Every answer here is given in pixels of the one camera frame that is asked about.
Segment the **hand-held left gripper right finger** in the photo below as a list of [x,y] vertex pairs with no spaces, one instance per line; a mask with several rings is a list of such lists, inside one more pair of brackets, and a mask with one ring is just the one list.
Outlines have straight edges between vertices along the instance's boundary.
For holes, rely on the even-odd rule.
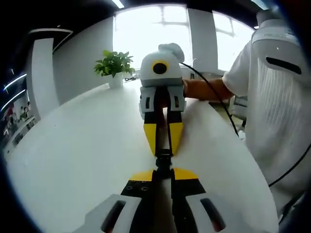
[[172,212],[179,233],[242,233],[243,219],[222,197],[207,192],[190,170],[173,168]]

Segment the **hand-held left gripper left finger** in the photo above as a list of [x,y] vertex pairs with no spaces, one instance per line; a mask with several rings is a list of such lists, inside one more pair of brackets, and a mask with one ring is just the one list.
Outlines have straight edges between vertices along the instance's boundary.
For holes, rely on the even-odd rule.
[[155,211],[156,171],[133,175],[120,194],[112,194],[85,216],[75,233],[148,233]]

